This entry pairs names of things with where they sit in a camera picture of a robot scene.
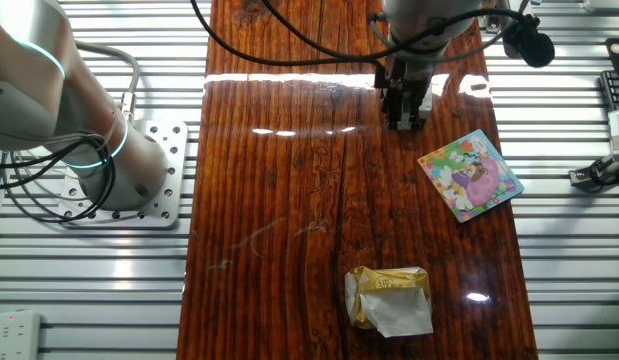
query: gold wrapper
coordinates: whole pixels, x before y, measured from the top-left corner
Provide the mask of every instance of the gold wrapper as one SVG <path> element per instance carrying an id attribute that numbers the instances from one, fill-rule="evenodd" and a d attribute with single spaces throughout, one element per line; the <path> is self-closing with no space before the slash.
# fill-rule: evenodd
<path id="1" fill-rule="evenodd" d="M 358 283 L 355 293 L 353 310 L 355 319 L 352 325 L 361 329 L 375 329 L 367 319 L 360 306 L 360 293 L 369 291 L 391 291 L 393 288 L 419 287 L 422 288 L 427 302 L 430 304 L 431 291 L 427 272 L 420 268 L 371 270 L 360 266 L 349 274 L 353 275 Z"/>

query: picture book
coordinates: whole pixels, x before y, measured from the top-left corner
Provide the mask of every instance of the picture book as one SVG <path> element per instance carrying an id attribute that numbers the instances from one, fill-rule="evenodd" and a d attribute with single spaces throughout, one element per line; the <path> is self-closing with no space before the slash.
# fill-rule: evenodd
<path id="1" fill-rule="evenodd" d="M 461 223 L 524 190 L 482 130 L 423 156 L 418 163 Z"/>

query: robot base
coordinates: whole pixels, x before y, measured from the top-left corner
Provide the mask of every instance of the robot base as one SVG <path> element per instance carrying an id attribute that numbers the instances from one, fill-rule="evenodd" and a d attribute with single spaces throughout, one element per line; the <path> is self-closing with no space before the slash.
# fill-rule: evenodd
<path id="1" fill-rule="evenodd" d="M 167 157 L 167 177 L 162 188 L 147 204 L 136 211 L 98 210 L 96 216 L 64 224 L 71 229 L 169 229 L 178 221 L 180 193 L 187 146 L 187 125 L 180 121 L 134 121 L 134 127 L 152 137 Z M 84 198 L 80 184 L 73 176 L 65 176 L 62 195 Z M 91 202 L 60 200 L 58 213 L 79 214 Z"/>

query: wood grain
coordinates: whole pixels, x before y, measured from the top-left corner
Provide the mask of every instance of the wood grain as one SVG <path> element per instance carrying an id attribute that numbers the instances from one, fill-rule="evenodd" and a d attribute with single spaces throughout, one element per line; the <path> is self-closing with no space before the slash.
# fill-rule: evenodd
<path id="1" fill-rule="evenodd" d="M 322 45 L 368 53 L 381 49 L 364 21 L 379 4 L 276 6 Z M 214 1 L 212 26 L 249 54 L 319 56 L 258 1 Z M 479 45 L 474 26 L 447 55 Z M 386 130 L 373 77 L 357 75 L 367 65 L 267 68 L 212 43 L 207 69 L 178 359 L 537 358 L 510 206 L 461 225 L 417 164 L 475 129 L 499 147 L 490 100 L 459 93 L 486 76 L 482 55 L 440 66 L 433 115 L 403 133 Z M 344 275 L 360 265 L 427 270 L 435 333 L 351 327 Z"/>

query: power strip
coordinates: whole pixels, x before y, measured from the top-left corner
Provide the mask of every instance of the power strip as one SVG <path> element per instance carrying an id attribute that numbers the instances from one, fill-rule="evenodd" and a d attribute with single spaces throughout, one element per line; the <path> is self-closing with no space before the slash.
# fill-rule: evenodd
<path id="1" fill-rule="evenodd" d="M 0 314 L 0 360 L 36 360 L 40 315 L 33 311 Z"/>

